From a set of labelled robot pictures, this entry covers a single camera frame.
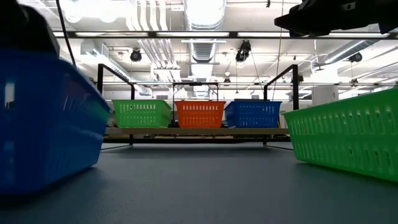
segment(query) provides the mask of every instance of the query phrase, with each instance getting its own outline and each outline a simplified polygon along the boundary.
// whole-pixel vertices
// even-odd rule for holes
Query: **cable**
[[[253,58],[253,64],[254,64],[254,68],[256,69],[256,74],[257,74],[257,78],[259,79],[260,87],[261,87],[261,89],[262,89],[262,92],[264,93],[264,89],[262,88],[262,85],[261,85],[261,80],[260,80],[259,72],[257,71],[257,65],[256,65],[256,62],[254,61],[254,54],[253,54],[252,51],[250,51],[250,53],[251,53],[251,57]]]
[[[61,10],[60,0],[55,0],[55,2],[57,3],[57,9],[58,9],[58,14],[60,16],[62,32],[63,32],[63,36],[65,37],[65,42],[67,43],[68,51],[70,54],[70,59],[72,60],[73,66],[76,67],[75,57],[73,56],[72,48],[70,47],[70,43],[69,43],[67,28],[65,27],[65,21],[63,20],[63,14],[62,14],[62,10]]]
[[[238,92],[238,66],[235,66],[236,69],[236,92],[235,93],[239,93]]]
[[[285,3],[285,1],[282,0],[282,16],[284,15],[284,3]],[[276,75],[277,75],[277,76],[278,76],[278,72],[279,72],[280,46],[281,46],[281,45],[282,45],[282,28],[280,28],[279,50],[278,50],[278,59],[277,59],[277,65],[276,65]],[[275,80],[274,92],[273,92],[273,94],[272,94],[272,100],[271,100],[271,101],[274,101],[275,89],[276,89],[276,80]]]

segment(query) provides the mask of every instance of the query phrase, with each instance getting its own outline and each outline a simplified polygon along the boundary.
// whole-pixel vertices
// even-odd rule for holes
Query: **blue plastic basket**
[[[110,108],[54,55],[0,50],[0,194],[28,194],[98,161]]]
[[[229,128],[276,128],[280,101],[233,101],[225,108]]]

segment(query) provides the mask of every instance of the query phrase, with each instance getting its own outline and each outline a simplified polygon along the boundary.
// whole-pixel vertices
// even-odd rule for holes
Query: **plastic basket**
[[[0,194],[96,164],[110,108],[94,86],[50,54],[0,50],[0,65]]]
[[[220,128],[224,101],[177,101],[181,128]]]
[[[398,181],[398,89],[285,114],[297,159]]]
[[[114,100],[119,128],[167,128],[171,107],[163,100]]]
[[[280,101],[233,101],[225,108],[229,128],[276,128]]]

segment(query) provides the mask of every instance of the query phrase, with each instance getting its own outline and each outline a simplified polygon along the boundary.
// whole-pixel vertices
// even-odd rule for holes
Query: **green basket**
[[[284,115],[298,160],[398,182],[398,88]]]
[[[113,100],[119,128],[167,128],[171,107],[163,100]]]

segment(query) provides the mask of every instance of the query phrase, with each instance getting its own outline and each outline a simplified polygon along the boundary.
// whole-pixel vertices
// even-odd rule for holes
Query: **red basket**
[[[177,101],[181,128],[220,128],[224,101]]]

